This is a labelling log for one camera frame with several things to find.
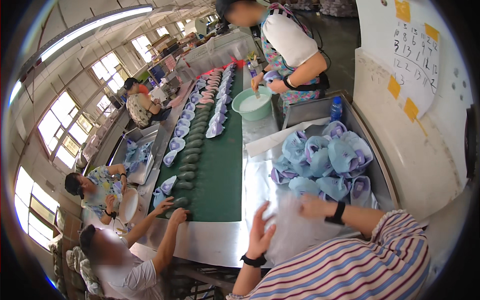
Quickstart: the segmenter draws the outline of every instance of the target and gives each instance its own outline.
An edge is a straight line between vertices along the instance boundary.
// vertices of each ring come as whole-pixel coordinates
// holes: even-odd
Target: fluorescent light
[[[8,105],[12,103],[13,98],[15,98],[18,91],[20,91],[21,87],[22,87],[22,84],[20,83],[20,81],[17,81],[17,83],[15,83],[15,86],[13,87],[12,93],[10,94],[10,101],[8,102]]]
[[[134,10],[131,10],[131,11],[119,12],[119,13],[113,14],[111,16],[105,17],[103,19],[93,21],[93,22],[91,22],[87,25],[84,25],[84,26],[78,28],[77,30],[73,31],[72,33],[67,34],[61,40],[57,41],[55,44],[50,46],[50,48],[48,48],[45,52],[43,52],[43,54],[41,56],[42,61],[45,61],[50,55],[55,53],[58,49],[65,46],[70,41],[76,39],[77,37],[81,36],[82,34],[88,32],[92,29],[98,28],[98,27],[100,27],[104,24],[116,21],[116,20],[121,19],[121,18],[133,16],[133,15],[140,14],[140,13],[151,12],[152,10],[153,10],[152,7],[142,7],[142,8],[134,9]]]

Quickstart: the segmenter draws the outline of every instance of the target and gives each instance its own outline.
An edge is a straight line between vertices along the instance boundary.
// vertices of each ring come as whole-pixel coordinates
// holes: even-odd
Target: paintbrush
[[[253,81],[253,78],[252,78],[252,90],[253,90],[254,84],[255,82]],[[255,97],[257,97],[257,99],[260,99],[260,91],[258,90],[258,87],[257,87],[257,91],[255,92]]]

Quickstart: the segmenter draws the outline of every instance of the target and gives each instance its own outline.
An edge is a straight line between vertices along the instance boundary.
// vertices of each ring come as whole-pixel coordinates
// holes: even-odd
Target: woman
[[[123,87],[127,90],[127,109],[135,124],[145,128],[166,120],[171,108],[163,108],[159,99],[150,98],[140,91],[139,81],[127,78]]]
[[[73,196],[79,195],[82,207],[93,211],[100,221],[108,225],[113,216],[117,215],[117,200],[120,192],[127,190],[127,171],[123,164],[113,166],[99,166],[87,176],[79,173],[70,173],[65,178],[65,189]],[[112,175],[120,174],[120,183]]]
[[[275,79],[267,86],[280,94],[284,116],[290,104],[324,95],[329,87],[323,73],[327,68],[325,59],[307,27],[291,11],[279,3],[266,8],[254,0],[217,0],[216,11],[220,18],[237,26],[261,24],[262,49],[268,66],[254,77],[252,89],[258,89],[266,72],[280,73],[283,80]]]
[[[237,299],[414,299],[430,264],[422,228],[403,211],[332,203],[303,196],[300,215],[331,218],[371,237],[336,238],[276,265],[263,279],[260,266],[276,226],[265,232],[268,203],[256,212],[243,267],[228,300]]]

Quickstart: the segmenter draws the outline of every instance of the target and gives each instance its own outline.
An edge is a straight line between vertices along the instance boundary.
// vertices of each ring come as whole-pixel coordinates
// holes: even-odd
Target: water bottle
[[[250,72],[250,75],[253,77],[257,76],[257,71],[255,71],[255,68],[252,66],[250,62],[247,62],[248,66],[248,71]]]
[[[332,107],[330,108],[330,123],[333,121],[340,121],[342,115],[342,98],[336,96],[333,98]]]

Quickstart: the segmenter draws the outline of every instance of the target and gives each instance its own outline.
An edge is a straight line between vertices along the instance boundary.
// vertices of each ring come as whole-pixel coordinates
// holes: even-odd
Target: worker
[[[118,194],[127,190],[127,171],[123,164],[99,166],[87,176],[70,173],[65,177],[65,189],[73,196],[80,196],[82,207],[91,210],[108,225],[118,212]],[[120,175],[121,184],[112,175]]]
[[[160,272],[170,263],[175,251],[178,226],[187,219],[188,210],[177,208],[170,220],[155,257],[142,261],[130,252],[130,247],[143,237],[155,217],[173,203],[169,197],[162,201],[145,219],[133,227],[124,237],[110,229],[88,225],[80,233],[80,249],[90,260],[92,271],[100,281],[108,283],[122,299],[162,300]]]
[[[264,253],[275,234],[265,231],[262,215],[255,213],[250,243],[232,294],[238,299],[414,299],[430,265],[427,239],[413,217],[404,211],[384,213],[371,208],[326,202],[318,196],[301,198],[300,215],[330,218],[360,231],[370,241],[335,238],[274,266],[261,279]]]
[[[123,87],[127,90],[127,109],[132,120],[139,128],[146,128],[166,120],[171,107],[163,108],[159,99],[153,101],[140,92],[139,81],[129,77]]]
[[[283,116],[291,104],[323,97],[329,87],[324,71],[327,68],[317,43],[307,27],[279,3],[265,7],[255,0],[217,0],[220,18],[242,27],[261,24],[262,49],[268,65],[253,78],[252,89],[270,70],[283,80],[274,79],[267,86],[280,94],[279,108]]]

